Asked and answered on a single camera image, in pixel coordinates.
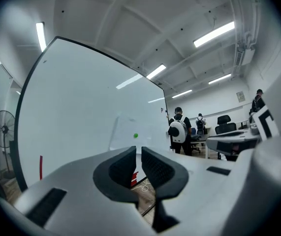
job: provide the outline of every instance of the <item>dark jacket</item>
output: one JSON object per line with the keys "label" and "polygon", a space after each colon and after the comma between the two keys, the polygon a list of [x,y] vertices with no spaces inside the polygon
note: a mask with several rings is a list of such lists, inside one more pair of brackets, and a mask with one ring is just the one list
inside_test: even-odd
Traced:
{"label": "dark jacket", "polygon": [[258,112],[260,109],[262,109],[265,106],[265,102],[263,101],[262,97],[257,94],[252,101],[252,113],[253,112]]}

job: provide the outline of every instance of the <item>paper on wall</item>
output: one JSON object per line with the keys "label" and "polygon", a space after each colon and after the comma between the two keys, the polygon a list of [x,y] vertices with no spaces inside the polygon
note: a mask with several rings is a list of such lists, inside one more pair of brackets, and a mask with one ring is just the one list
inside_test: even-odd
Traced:
{"label": "paper on wall", "polygon": [[253,118],[263,141],[271,137],[279,136],[277,125],[266,105],[254,114]]}

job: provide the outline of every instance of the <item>black clothing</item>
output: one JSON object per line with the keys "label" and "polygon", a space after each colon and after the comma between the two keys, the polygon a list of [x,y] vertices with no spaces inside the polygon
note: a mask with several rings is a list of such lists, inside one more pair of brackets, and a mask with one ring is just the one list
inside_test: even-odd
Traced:
{"label": "black clothing", "polygon": [[265,106],[265,102],[263,101],[262,97],[257,94],[252,101],[252,113],[253,112],[258,112],[260,109],[262,109]]}
{"label": "black clothing", "polygon": [[[176,114],[173,118],[175,120],[181,120],[182,116],[183,115],[181,115],[181,114]],[[191,128],[190,121],[189,121],[189,119],[187,117],[185,117],[183,122],[185,123],[187,129]],[[182,144],[171,142],[171,146],[172,146],[173,149],[175,149],[175,153],[180,154],[181,147],[182,147],[183,150],[184,150],[185,155],[190,155],[191,156],[190,134],[187,133],[186,140]]]}
{"label": "black clothing", "polygon": [[173,149],[175,149],[175,153],[177,154],[180,154],[181,146],[182,146],[185,155],[191,156],[190,136],[187,136],[185,142],[183,142],[182,144],[172,142],[171,146]]}

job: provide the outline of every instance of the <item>standing fan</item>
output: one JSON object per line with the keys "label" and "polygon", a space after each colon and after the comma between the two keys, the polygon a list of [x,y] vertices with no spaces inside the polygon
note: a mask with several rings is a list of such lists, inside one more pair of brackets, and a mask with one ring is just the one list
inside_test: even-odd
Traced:
{"label": "standing fan", "polygon": [[3,173],[3,177],[12,179],[15,177],[14,172],[9,169],[6,148],[9,147],[9,141],[13,141],[14,134],[14,116],[12,113],[1,110],[0,111],[0,147],[4,148],[4,155],[6,157],[7,172]]}

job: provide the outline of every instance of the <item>desk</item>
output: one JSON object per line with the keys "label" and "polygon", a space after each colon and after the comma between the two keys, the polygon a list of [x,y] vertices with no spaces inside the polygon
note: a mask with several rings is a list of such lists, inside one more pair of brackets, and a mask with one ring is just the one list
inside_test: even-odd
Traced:
{"label": "desk", "polygon": [[209,159],[208,157],[208,147],[207,147],[207,144],[206,144],[206,140],[207,138],[209,137],[209,135],[201,135],[199,136],[200,138],[197,140],[197,141],[191,141],[190,144],[200,144],[200,143],[204,143],[205,144],[205,158],[206,159]]}
{"label": "desk", "polygon": [[243,129],[243,123],[245,122],[245,125],[247,125],[248,124],[248,120],[249,119],[246,119],[246,120],[243,120],[243,121],[237,121],[237,122],[235,122],[235,124],[240,123],[241,124],[241,129]]}

